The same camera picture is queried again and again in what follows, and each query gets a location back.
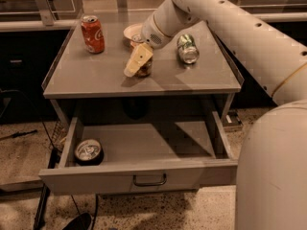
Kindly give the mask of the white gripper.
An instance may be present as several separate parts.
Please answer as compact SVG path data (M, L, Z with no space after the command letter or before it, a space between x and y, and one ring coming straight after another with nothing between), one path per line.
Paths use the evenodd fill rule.
M151 60L154 55L153 48L163 48L172 40L171 37L165 35L158 29L153 15L150 15L143 23L141 37L146 43L140 43L134 46L124 70L124 74L127 77L147 77L151 73Z

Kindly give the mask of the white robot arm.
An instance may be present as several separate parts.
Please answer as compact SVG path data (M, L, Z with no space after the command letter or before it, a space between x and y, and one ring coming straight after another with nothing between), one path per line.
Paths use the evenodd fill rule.
M165 0L144 22L127 63L133 76L155 49L196 21L208 24L273 99L242 145L236 230L307 230L306 48L228 0Z

